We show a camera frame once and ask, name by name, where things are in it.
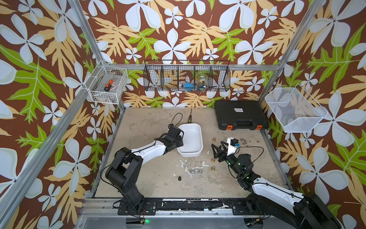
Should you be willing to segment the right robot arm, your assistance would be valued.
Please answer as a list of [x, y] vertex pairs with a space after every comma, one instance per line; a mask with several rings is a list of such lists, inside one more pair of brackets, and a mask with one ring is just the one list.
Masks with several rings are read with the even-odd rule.
[[296, 229], [341, 229], [342, 224], [316, 194], [303, 194], [273, 184], [253, 171], [250, 154], [236, 153], [238, 140], [229, 138], [221, 146], [211, 145], [213, 158], [225, 162], [238, 184], [250, 194], [246, 207], [274, 216]]

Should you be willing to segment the white plastic storage box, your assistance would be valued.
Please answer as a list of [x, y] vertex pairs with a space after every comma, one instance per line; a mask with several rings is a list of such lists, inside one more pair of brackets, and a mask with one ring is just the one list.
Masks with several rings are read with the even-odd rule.
[[177, 151], [182, 157], [200, 156], [204, 146], [202, 130], [199, 124], [182, 124], [179, 128], [183, 131], [183, 146], [178, 147]]

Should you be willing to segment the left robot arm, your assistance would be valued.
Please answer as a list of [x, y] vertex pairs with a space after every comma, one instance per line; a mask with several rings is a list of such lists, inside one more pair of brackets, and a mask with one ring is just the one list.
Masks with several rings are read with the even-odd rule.
[[184, 132], [164, 133], [152, 143], [136, 149], [121, 148], [108, 166], [105, 178], [124, 197], [128, 211], [135, 215], [143, 212], [144, 196], [138, 190], [136, 181], [142, 165], [156, 157], [182, 147]]

